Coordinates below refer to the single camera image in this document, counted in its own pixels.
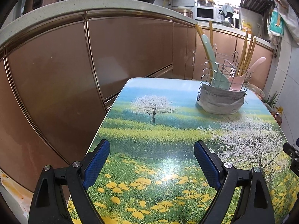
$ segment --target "printed landscape tabletop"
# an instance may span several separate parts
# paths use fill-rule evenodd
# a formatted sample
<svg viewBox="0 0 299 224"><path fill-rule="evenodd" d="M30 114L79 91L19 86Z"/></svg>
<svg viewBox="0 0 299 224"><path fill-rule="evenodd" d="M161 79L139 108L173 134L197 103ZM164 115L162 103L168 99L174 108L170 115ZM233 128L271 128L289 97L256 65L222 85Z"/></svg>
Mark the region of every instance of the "printed landscape tabletop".
<svg viewBox="0 0 299 224"><path fill-rule="evenodd" d="M200 81L162 78L129 80L99 128L110 155L88 194L106 224L198 223L216 191L209 186L193 146L203 140L223 162L264 173L276 223L293 207L298 177L282 152L285 136L263 103L246 91L233 115L214 115L196 106ZM241 187L224 219L229 224ZM81 223L72 201L74 223Z"/></svg>

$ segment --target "gray cloth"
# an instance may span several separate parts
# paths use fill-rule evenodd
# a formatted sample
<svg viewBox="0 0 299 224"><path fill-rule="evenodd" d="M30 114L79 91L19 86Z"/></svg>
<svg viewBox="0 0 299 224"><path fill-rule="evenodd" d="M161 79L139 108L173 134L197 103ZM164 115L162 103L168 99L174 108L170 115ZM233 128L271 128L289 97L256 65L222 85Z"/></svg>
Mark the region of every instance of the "gray cloth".
<svg viewBox="0 0 299 224"><path fill-rule="evenodd" d="M234 92L201 85L197 103L208 113L234 114L244 104L244 92Z"/></svg>
<svg viewBox="0 0 299 224"><path fill-rule="evenodd" d="M235 10L230 6L230 5L227 5L227 4L224 4L220 10L223 11L224 15L227 16L227 12L229 13L234 13Z"/></svg>

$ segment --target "white countertop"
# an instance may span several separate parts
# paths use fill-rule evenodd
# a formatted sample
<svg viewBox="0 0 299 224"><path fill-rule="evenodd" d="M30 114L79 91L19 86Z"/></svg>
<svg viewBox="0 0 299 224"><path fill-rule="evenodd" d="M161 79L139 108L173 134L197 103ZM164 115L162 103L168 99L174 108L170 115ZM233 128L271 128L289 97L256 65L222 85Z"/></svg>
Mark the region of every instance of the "white countertop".
<svg viewBox="0 0 299 224"><path fill-rule="evenodd" d="M148 11L168 15L191 24L198 23L202 27L209 26L209 23L207 22L195 21L194 19L188 18L168 8L136 0L65 0L35 9L8 24L0 31L0 46L2 46L10 37L41 22L70 13L97 9L132 9ZM213 24L213 28L245 36L245 33L240 30L228 28L220 24ZM257 41L273 48L270 43L260 38L257 38Z"/></svg>

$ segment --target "countertop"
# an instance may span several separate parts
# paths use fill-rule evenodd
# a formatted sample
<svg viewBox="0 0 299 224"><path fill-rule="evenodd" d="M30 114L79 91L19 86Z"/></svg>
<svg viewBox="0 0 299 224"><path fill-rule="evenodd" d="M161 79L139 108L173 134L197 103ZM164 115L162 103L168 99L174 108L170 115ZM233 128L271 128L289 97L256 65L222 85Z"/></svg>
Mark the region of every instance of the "countertop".
<svg viewBox="0 0 299 224"><path fill-rule="evenodd" d="M198 23L203 27L209 26L206 22L195 21L194 19L188 18L168 8L136 0L65 0L35 9L8 24L0 31L0 46L2 46L10 37L41 22L70 13L97 9L132 9L149 11L177 18L191 24ZM213 24L213 28L245 35L242 31L228 28L220 24ZM257 41L273 48L273 46L265 40L257 38Z"/></svg>
<svg viewBox="0 0 299 224"><path fill-rule="evenodd" d="M299 181L282 151L286 139L280 127L250 90L233 115L205 112L195 106L200 84L133 78L123 87L89 149L101 139L111 145L95 185L88 189L105 223L198 223L216 194L194 157L198 140L237 168L259 166L276 223L286 216L297 199ZM153 104L159 106L154 115L147 111ZM237 187L224 223L230 223L240 192ZM68 207L78 219L72 202Z"/></svg>

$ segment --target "blue gripper pad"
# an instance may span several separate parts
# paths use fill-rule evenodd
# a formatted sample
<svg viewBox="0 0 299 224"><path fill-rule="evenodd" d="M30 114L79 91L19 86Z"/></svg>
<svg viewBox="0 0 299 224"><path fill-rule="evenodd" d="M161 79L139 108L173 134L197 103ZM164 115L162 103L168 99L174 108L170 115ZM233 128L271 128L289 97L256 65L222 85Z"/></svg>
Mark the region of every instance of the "blue gripper pad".
<svg viewBox="0 0 299 224"><path fill-rule="evenodd" d="M109 153L110 143L106 140L85 170L85 178L83 182L83 187L85 190L95 184L95 181L97 180Z"/></svg>
<svg viewBox="0 0 299 224"><path fill-rule="evenodd" d="M198 142L194 144L194 155L207 179L207 182L212 188L215 188L216 191L218 191L221 187L219 171L204 148Z"/></svg>

